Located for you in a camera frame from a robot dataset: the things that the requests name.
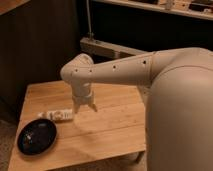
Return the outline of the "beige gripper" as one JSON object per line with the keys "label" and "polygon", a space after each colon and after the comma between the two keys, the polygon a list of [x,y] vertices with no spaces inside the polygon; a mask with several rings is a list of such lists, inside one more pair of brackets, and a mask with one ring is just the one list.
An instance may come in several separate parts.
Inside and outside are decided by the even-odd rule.
{"label": "beige gripper", "polygon": [[97,106],[94,104],[94,92],[91,91],[88,95],[72,96],[73,99],[73,113],[77,114],[81,105],[88,105],[92,110],[97,112]]}

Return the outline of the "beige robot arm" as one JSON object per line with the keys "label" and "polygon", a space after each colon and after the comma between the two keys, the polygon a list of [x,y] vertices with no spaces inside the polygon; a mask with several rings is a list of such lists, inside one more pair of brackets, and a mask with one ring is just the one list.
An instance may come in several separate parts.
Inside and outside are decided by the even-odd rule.
{"label": "beige robot arm", "polygon": [[213,171],[213,51],[160,50],[99,64],[82,53],[60,75],[76,107],[94,104],[93,83],[148,87],[147,171]]}

